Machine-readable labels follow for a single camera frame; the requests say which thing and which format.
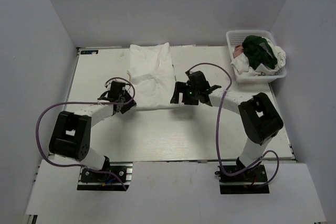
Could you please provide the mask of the white printed t shirt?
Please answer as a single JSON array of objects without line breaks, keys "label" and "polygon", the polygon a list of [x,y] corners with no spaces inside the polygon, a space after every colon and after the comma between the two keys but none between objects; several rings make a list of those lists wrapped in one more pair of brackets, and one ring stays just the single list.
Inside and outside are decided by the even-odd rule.
[{"label": "white printed t shirt", "polygon": [[279,46],[275,46],[271,40],[269,40],[266,37],[263,37],[267,40],[270,47],[273,50],[274,55],[276,56],[278,63],[274,70],[264,66],[263,64],[260,64],[259,67],[254,70],[250,65],[248,58],[245,56],[245,54],[241,54],[238,57],[234,58],[231,61],[231,66],[237,71],[237,73],[241,76],[273,76],[278,72],[280,69],[282,69],[286,65],[286,53],[283,51],[283,49]]}]

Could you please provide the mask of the pink t shirt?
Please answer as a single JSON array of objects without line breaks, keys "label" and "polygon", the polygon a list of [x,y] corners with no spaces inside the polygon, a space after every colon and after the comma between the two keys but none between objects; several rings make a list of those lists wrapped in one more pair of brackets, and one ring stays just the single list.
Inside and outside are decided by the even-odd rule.
[{"label": "pink t shirt", "polygon": [[234,48],[233,57],[236,58],[236,57],[238,57],[239,55],[241,55],[243,53],[244,53],[243,46],[242,45],[237,45]]}]

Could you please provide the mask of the dark green t shirt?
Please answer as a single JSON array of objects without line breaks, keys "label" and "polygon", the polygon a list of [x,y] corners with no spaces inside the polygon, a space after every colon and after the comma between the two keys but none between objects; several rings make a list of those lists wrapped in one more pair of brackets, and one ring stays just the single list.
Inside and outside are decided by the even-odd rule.
[{"label": "dark green t shirt", "polygon": [[249,65],[256,70],[260,64],[274,70],[278,60],[267,40],[260,36],[249,35],[242,43]]}]

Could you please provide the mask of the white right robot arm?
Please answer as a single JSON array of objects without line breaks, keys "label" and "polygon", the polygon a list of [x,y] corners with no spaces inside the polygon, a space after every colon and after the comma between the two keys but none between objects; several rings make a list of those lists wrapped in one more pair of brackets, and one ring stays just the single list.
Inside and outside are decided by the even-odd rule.
[{"label": "white right robot arm", "polygon": [[[215,144],[221,172],[229,177],[238,176],[241,180],[250,181],[256,175],[256,169],[262,158],[268,153],[265,149],[269,142],[283,128],[283,120],[265,93],[258,93],[247,101],[232,94],[228,95],[232,85],[229,80],[227,88],[219,85],[211,86],[201,71],[187,71],[187,82],[175,83],[171,104],[199,105],[200,103],[218,108],[216,118]],[[222,110],[228,110],[240,116],[245,134],[246,144],[236,160],[237,171],[228,173],[222,163],[219,148],[219,125]]]}]

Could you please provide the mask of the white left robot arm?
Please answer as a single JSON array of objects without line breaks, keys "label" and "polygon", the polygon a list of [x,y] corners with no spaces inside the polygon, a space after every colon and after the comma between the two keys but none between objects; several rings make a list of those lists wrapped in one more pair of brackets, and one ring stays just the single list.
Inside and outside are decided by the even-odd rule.
[{"label": "white left robot arm", "polygon": [[112,78],[105,87],[109,90],[96,102],[70,102],[86,107],[75,112],[60,112],[49,142],[50,153],[77,161],[79,166],[92,170],[93,176],[101,182],[110,178],[110,161],[90,147],[91,129],[116,113],[126,113],[137,104],[135,87],[128,80]]}]

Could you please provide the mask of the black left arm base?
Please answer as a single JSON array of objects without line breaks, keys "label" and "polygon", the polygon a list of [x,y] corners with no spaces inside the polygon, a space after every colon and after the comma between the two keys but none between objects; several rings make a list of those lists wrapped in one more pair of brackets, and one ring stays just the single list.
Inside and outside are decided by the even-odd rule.
[{"label": "black left arm base", "polygon": [[126,191],[132,179],[132,162],[110,162],[108,174],[80,170],[77,190],[79,191]]}]

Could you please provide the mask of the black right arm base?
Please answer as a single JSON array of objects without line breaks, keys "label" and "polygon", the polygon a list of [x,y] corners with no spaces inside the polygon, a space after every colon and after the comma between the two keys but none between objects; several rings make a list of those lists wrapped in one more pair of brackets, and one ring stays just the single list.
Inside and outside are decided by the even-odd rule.
[{"label": "black right arm base", "polygon": [[220,169],[215,173],[219,179],[221,195],[269,194],[269,186],[264,165],[259,165],[236,176],[227,176]]}]

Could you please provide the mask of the blue label sticker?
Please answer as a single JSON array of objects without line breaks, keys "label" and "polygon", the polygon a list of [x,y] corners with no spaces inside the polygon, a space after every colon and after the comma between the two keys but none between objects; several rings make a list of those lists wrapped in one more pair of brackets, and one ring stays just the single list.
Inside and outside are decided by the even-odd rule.
[{"label": "blue label sticker", "polygon": [[99,50],[81,50],[81,55],[96,55],[99,53]]}]

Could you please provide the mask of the white plastic laundry basket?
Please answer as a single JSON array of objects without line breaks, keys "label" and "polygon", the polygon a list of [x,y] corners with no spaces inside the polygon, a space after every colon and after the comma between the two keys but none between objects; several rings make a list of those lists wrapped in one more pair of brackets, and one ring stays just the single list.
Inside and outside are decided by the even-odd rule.
[{"label": "white plastic laundry basket", "polygon": [[[228,44],[228,49],[231,57],[231,61],[233,60],[233,52],[234,48],[237,45],[242,44],[244,39],[249,35],[255,35],[260,37],[266,37],[272,41],[272,43],[276,45],[275,40],[270,32],[265,30],[232,30],[226,33],[226,39]],[[233,68],[236,81],[238,83],[271,83],[276,79],[284,78],[287,74],[286,67],[284,66],[278,72],[276,72],[273,76],[241,76],[237,73],[237,71]]]}]

